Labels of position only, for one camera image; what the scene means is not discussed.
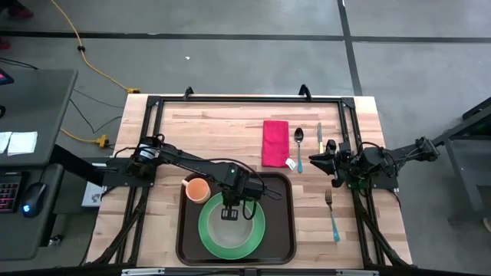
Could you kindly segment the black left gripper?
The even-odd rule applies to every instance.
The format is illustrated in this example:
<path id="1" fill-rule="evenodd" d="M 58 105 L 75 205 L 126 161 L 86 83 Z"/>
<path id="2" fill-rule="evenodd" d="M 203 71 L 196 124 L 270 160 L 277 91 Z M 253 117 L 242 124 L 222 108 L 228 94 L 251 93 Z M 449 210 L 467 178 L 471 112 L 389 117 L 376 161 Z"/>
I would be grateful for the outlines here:
<path id="1" fill-rule="evenodd" d="M 222 203 L 225 206 L 221 211 L 221 219 L 226 221 L 238 220 L 239 211 L 231 209 L 232 207 L 238 206 L 241 201 L 260 200 L 265 194 L 265 183 L 257 175 L 250 173 L 231 176 L 220 182 L 219 187 L 222 190 Z"/>

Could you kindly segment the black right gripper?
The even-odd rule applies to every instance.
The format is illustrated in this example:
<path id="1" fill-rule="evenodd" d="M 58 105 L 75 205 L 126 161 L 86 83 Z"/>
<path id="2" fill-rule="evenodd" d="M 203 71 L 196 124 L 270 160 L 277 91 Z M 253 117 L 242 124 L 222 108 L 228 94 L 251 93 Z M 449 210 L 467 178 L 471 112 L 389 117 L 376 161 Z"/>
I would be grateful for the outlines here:
<path id="1" fill-rule="evenodd" d="M 334 140 L 328 140 L 325 153 L 309 156 L 310 163 L 327 175 L 333 175 L 331 184 L 339 188 L 345 182 L 348 172 L 348 164 L 352 155 L 349 142 L 336 145 Z"/>

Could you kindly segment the white bowl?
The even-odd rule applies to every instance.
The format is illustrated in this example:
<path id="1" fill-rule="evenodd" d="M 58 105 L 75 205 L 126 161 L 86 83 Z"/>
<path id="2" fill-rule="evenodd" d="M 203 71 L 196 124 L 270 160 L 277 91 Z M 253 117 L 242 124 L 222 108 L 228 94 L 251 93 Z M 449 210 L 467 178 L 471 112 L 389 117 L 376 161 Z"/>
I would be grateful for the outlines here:
<path id="1" fill-rule="evenodd" d="M 214 207 L 208 218 L 208 231 L 211 239 L 223 248 L 238 248 L 245 244 L 254 228 L 253 220 L 246 220 L 239 214 L 236 221 L 222 220 L 223 205 Z"/>

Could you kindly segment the green plate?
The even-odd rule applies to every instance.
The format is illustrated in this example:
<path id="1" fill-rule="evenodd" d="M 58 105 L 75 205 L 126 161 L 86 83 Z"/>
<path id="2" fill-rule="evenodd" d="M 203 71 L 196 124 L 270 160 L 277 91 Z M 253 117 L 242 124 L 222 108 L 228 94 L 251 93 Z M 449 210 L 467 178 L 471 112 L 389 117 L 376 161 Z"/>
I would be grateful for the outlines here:
<path id="1" fill-rule="evenodd" d="M 266 220 L 265 214 L 259 203 L 242 202 L 238 206 L 239 214 L 242 214 L 246 220 L 253 220 L 254 228 L 247 242 L 238 248 L 223 248 L 217 245 L 210 237 L 208 231 L 208 218 L 214 207 L 222 203 L 222 194 L 220 192 L 213 195 L 209 201 L 203 206 L 199 215 L 198 231 L 201 242 L 204 247 L 217 258 L 225 260 L 237 260 L 245 258 L 253 253 L 262 243 L 265 236 Z"/>

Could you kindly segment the spoon with teal handle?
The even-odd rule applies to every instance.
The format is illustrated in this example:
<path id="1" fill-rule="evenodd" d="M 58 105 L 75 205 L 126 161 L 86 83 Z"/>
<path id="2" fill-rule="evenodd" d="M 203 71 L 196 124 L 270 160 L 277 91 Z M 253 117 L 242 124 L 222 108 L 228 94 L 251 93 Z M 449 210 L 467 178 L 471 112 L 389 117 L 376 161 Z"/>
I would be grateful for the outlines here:
<path id="1" fill-rule="evenodd" d="M 302 165 L 302 152 L 301 152 L 301 143 L 304 138 L 304 133 L 301 127 L 298 127 L 294 132 L 294 139 L 298 146 L 298 166 L 297 170 L 299 173 L 303 173 L 303 165 Z"/>

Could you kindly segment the orange cup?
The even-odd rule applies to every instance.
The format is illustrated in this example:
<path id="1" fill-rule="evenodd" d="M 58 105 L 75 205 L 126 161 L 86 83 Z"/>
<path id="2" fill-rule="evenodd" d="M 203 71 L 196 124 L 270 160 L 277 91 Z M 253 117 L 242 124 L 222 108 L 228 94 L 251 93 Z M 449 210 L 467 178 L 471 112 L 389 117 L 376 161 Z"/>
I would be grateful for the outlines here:
<path id="1" fill-rule="evenodd" d="M 196 204 L 204 204 L 211 197 L 211 189 L 205 179 L 184 179 L 181 181 L 181 183 L 185 187 L 186 197 Z"/>

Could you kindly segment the red cloth napkin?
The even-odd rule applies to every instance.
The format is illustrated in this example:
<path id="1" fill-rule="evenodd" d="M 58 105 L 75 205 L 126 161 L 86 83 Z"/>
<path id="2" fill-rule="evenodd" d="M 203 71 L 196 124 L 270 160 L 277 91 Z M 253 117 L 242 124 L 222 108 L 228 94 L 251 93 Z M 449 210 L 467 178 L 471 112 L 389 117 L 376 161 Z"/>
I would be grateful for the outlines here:
<path id="1" fill-rule="evenodd" d="M 262 166 L 289 168 L 296 163 L 290 158 L 288 122 L 283 120 L 265 120 L 262 128 Z"/>

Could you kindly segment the fork with teal handle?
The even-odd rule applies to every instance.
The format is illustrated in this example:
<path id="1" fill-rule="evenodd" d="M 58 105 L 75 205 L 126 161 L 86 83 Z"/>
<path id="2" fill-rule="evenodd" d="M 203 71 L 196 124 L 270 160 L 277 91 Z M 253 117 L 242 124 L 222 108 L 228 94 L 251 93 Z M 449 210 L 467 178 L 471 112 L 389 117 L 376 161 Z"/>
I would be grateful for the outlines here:
<path id="1" fill-rule="evenodd" d="M 333 208 L 332 208 L 332 203 L 333 203 L 333 198 L 332 198 L 332 191 L 330 188 L 327 188 L 325 190 L 325 202 L 329 208 L 330 216 L 331 216 L 331 225 L 332 225 L 332 230 L 333 230 L 333 239 L 335 242 L 339 242 L 341 240 L 340 235 L 338 233 L 338 228 L 336 226 L 336 221 L 335 221 L 335 216 L 333 213 Z"/>

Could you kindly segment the dark brown serving tray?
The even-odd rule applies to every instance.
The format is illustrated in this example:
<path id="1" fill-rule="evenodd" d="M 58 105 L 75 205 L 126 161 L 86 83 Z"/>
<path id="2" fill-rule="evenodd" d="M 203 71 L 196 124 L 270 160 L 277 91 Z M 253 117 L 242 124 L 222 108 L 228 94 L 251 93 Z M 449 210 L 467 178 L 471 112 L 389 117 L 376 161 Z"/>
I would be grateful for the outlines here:
<path id="1" fill-rule="evenodd" d="M 296 239 L 292 184 L 281 172 L 258 174 L 266 184 L 268 194 L 274 195 L 273 198 L 264 195 L 258 201 L 265 214 L 265 236 L 253 253 L 237 260 L 217 258 L 204 247 L 199 237 L 198 220 L 206 203 L 196 204 L 189 200 L 185 187 L 181 187 L 176 255 L 182 263 L 189 266 L 283 265 L 293 259 Z M 208 184 L 211 197 L 218 192 L 221 193 L 216 184 Z"/>

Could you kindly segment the white printed card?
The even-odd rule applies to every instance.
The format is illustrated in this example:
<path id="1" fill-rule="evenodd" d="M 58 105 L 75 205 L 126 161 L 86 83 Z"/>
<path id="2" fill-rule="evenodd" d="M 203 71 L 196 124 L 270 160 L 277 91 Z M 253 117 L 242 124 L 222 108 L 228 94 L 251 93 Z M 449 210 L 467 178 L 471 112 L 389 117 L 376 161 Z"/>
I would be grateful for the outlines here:
<path id="1" fill-rule="evenodd" d="M 98 186 L 92 182 L 87 182 L 81 206 L 86 208 L 98 208 L 101 205 L 101 198 L 106 190 L 106 186 Z"/>

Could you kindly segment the black metal stand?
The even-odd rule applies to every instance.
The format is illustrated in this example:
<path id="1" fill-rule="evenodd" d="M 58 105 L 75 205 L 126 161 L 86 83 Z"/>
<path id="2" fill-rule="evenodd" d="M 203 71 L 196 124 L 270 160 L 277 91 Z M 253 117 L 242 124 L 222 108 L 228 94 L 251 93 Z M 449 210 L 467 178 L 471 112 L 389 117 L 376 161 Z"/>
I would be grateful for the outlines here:
<path id="1" fill-rule="evenodd" d="M 462 115 L 462 121 L 433 139 L 447 150 L 466 191 L 471 210 L 448 218 L 450 224 L 491 217 L 491 97 Z"/>

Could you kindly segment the black computer mouse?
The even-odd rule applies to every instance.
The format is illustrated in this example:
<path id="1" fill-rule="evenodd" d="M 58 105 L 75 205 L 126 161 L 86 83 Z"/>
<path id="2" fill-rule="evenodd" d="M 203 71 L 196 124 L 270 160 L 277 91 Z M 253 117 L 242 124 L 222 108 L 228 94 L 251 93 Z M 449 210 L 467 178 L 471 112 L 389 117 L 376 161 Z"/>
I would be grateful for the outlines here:
<path id="1" fill-rule="evenodd" d="M 26 218 L 36 217 L 42 210 L 46 185 L 42 182 L 31 184 L 21 198 L 21 213 Z"/>

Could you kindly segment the dark grey desk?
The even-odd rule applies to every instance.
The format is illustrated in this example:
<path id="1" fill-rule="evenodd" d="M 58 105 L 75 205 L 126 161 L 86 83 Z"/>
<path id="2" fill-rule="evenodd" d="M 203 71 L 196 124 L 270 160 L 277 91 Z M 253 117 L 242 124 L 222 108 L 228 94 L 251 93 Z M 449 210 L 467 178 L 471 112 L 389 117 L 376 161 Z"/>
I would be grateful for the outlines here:
<path id="1" fill-rule="evenodd" d="M 0 105 L 6 107 L 0 119 L 0 132 L 36 132 L 33 153 L 0 154 L 0 184 L 5 173 L 20 172 L 22 178 L 15 211 L 0 212 L 0 261 L 33 259 L 48 243 L 48 224 L 64 169 L 50 164 L 59 130 L 77 80 L 76 70 L 13 70 L 15 82 L 0 86 Z M 36 182 L 45 184 L 43 206 L 34 218 L 21 213 L 21 195 Z"/>

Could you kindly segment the black keyboard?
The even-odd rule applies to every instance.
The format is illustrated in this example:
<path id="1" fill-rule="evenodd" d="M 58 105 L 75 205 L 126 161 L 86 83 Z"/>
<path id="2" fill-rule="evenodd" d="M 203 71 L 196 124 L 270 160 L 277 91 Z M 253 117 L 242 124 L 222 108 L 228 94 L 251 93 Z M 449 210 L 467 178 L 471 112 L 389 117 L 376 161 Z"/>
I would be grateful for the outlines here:
<path id="1" fill-rule="evenodd" d="M 0 174 L 0 214 L 15 212 L 21 180 L 20 172 Z"/>

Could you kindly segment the black aluminium rig frame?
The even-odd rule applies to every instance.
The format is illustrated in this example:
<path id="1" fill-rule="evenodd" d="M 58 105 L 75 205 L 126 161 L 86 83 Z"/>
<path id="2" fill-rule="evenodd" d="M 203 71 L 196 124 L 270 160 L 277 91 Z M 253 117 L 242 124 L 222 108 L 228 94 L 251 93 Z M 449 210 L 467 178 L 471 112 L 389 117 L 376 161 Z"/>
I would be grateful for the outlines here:
<path id="1" fill-rule="evenodd" d="M 351 190 L 343 185 L 333 188 L 333 210 L 341 240 L 334 242 L 331 218 L 325 203 L 325 190 L 331 176 L 308 163 L 308 155 L 318 153 L 316 126 L 322 125 L 323 140 L 340 143 L 341 121 L 336 103 L 314 100 L 341 96 L 281 95 L 209 95 L 224 102 L 191 102 L 206 95 L 192 94 L 188 101 L 163 105 L 160 130 L 165 141 L 202 158 L 229 157 L 240 160 L 254 170 L 284 173 L 292 183 L 295 217 L 296 253 L 286 264 L 231 264 L 207 268 L 362 268 L 361 246 L 354 217 Z M 127 98 L 116 150 L 134 146 L 139 138 L 147 98 L 150 94 L 130 94 Z M 381 122 L 374 97 L 346 97 L 353 100 L 361 141 L 385 146 Z M 290 169 L 261 168 L 262 124 L 264 120 L 288 121 L 290 135 L 297 127 L 304 131 L 301 144 L 303 172 Z M 143 222 L 138 267 L 187 266 L 176 254 L 178 206 L 181 179 L 189 173 L 175 166 L 161 166 L 157 182 L 150 188 Z M 102 198 L 86 261 L 95 261 L 120 231 L 129 188 L 116 188 Z M 400 207 L 390 192 L 372 192 L 378 227 L 392 249 L 407 263 L 412 263 Z"/>

